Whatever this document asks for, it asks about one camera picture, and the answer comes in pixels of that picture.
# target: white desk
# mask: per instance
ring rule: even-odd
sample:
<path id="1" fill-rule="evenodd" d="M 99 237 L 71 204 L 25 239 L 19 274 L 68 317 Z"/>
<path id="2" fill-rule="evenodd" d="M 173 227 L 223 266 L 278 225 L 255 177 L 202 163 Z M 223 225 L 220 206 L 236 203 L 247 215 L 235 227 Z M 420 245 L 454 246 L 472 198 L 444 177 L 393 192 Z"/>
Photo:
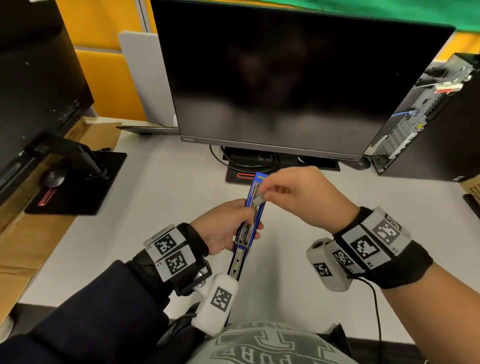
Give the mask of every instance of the white desk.
<path id="1" fill-rule="evenodd" d="M 96 217 L 78 217 L 20 302 L 57 306 L 114 260 L 127 261 L 142 242 L 170 223 L 190 222 L 227 200 L 246 197 L 249 187 L 225 182 L 226 168 L 208 146 L 177 136 L 140 137 L 122 132 L 117 151 L 128 158 Z M 447 270 L 480 291 L 480 221 L 456 183 L 378 177 L 373 170 L 341 165 L 328 179 L 358 205 L 383 207 L 405 225 Z M 271 320 L 314 332 L 341 322 L 348 336 L 376 339 L 370 288 L 354 282 L 346 293 L 326 290 L 305 256 L 313 240 L 329 234 L 267 204 L 262 238 L 254 243 L 240 280 L 231 322 Z M 209 257 L 226 272 L 231 253 Z M 178 317 L 198 296 L 171 296 L 166 309 Z M 385 340 L 412 342 L 383 296 Z"/>

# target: black wire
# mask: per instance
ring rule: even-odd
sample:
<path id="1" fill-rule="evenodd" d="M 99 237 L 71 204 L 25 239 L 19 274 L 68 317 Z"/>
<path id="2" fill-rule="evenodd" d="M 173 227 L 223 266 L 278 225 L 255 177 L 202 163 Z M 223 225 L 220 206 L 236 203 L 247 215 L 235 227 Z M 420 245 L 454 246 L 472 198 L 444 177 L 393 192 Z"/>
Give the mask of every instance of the black wire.
<path id="1" fill-rule="evenodd" d="M 220 162 L 221 164 L 223 164 L 225 167 L 228 167 L 228 168 L 230 168 L 231 170 L 236 170 L 237 172 L 252 173 L 251 170 L 240 170 L 240 169 L 238 169 L 238 168 L 234 168 L 234 167 L 232 167 L 232 166 L 229 166 L 227 163 L 224 163 L 223 161 L 221 161 L 221 160 L 215 155 L 215 153 L 214 153 L 213 150 L 212 150 L 212 146 L 211 146 L 211 145 L 209 145 L 208 147 L 210 148 L 210 153 L 212 153 L 212 156 L 214 156 L 214 158 L 215 158 L 218 162 Z M 272 170 L 276 170 L 277 167 L 278 167 L 277 164 L 278 164 L 279 161 L 280 161 L 280 158 L 279 158 L 278 160 L 276 160 L 276 161 L 275 161 L 275 164 L 274 164 L 271 168 L 269 168 L 269 169 L 267 169 L 267 170 L 257 170 L 257 171 L 255 171 L 255 172 L 265 173 L 265 172 L 270 172 L 270 171 L 272 171 Z"/>
<path id="2" fill-rule="evenodd" d="M 233 165 L 237 166 L 237 167 L 240 167 L 240 168 L 262 168 L 262 167 L 271 167 L 273 165 L 275 165 L 275 155 L 272 153 L 272 162 L 271 163 L 268 163 L 268 164 L 260 164 L 258 166 L 247 166 L 245 164 L 239 164 L 237 162 L 235 162 L 232 158 L 230 158 L 226 153 L 225 153 L 225 149 L 224 147 L 220 147 L 220 149 L 222 150 L 222 153 L 224 155 L 224 157 L 229 161 L 231 162 Z"/>
<path id="3" fill-rule="evenodd" d="M 380 325 L 380 314 L 378 313 L 378 302 L 377 302 L 377 292 L 375 288 L 366 280 L 358 277 L 352 277 L 353 279 L 360 280 L 365 284 L 368 284 L 373 291 L 373 300 L 375 301 L 375 313 L 377 314 L 377 324 L 378 324 L 378 363 L 382 362 L 382 327 Z"/>

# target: desktop computer case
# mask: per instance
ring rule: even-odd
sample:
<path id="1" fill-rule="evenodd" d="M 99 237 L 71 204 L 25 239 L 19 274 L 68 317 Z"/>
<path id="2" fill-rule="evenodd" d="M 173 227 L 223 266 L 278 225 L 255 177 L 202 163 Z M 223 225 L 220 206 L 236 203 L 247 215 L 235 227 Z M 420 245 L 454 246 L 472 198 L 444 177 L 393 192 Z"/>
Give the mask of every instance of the desktop computer case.
<path id="1" fill-rule="evenodd" d="M 378 174 L 463 181 L 480 172 L 480 57 L 473 54 L 455 54 L 445 65 L 447 69 L 453 68 L 454 74 L 463 73 L 463 88 L 458 92 L 445 94 L 439 100 L 435 99 L 439 95 L 435 94 L 433 89 L 430 89 L 430 93 L 425 92 L 431 97 L 431 102 L 427 102 L 425 110 L 421 110 L 419 115 L 421 117 L 424 113 L 428 114 L 424 116 L 424 124 L 417 124 L 414 133 L 408 135 L 413 130 L 411 129 L 400 136 L 398 132 L 401 130 L 398 127 L 404 121 L 402 118 L 397 130 L 394 128 L 372 157 Z M 398 154 L 394 159 L 386 162 L 385 155 L 393 154 L 392 149 L 386 152 L 385 147 L 391 146 L 395 141 L 399 143 L 396 146 L 401 148 L 396 150 Z"/>

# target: sleeve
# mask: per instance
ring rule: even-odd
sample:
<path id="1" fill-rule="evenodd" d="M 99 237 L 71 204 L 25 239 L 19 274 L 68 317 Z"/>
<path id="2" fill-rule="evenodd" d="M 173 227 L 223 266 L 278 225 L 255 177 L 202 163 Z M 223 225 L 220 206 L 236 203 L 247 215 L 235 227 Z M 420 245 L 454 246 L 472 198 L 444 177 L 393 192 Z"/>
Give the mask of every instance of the sleeve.
<path id="1" fill-rule="evenodd" d="M 172 286 L 114 262 L 32 331 L 0 345 L 4 364 L 119 363 L 147 356 L 168 328 Z"/>

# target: computer mouse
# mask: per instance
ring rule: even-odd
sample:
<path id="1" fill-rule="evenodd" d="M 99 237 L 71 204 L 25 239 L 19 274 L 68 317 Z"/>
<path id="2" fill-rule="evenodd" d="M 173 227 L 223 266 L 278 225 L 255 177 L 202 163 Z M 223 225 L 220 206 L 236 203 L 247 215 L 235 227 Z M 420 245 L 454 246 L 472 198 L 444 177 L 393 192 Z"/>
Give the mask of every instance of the computer mouse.
<path id="1" fill-rule="evenodd" d="M 43 173 L 40 177 L 40 185 L 47 188 L 55 188 L 60 186 L 67 175 L 68 168 L 52 167 Z"/>

